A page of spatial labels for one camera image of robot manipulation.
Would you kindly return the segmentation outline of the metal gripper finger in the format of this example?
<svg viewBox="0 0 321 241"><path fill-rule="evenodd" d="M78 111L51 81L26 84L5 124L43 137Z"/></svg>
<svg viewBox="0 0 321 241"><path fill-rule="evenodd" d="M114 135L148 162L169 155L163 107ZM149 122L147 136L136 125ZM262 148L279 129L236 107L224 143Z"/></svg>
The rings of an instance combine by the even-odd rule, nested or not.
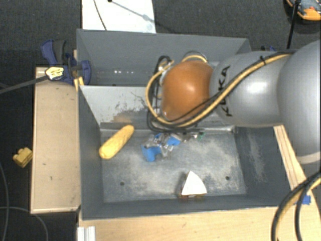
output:
<svg viewBox="0 0 321 241"><path fill-rule="evenodd" d="M169 144L161 144L160 146L160 152L163 158L167 158L170 156L174 149L174 145L169 145Z"/></svg>
<svg viewBox="0 0 321 241"><path fill-rule="evenodd" d="M159 147L162 144L162 135L157 134L157 135L151 135L147 141L146 141L146 147L151 148L151 147Z"/></svg>

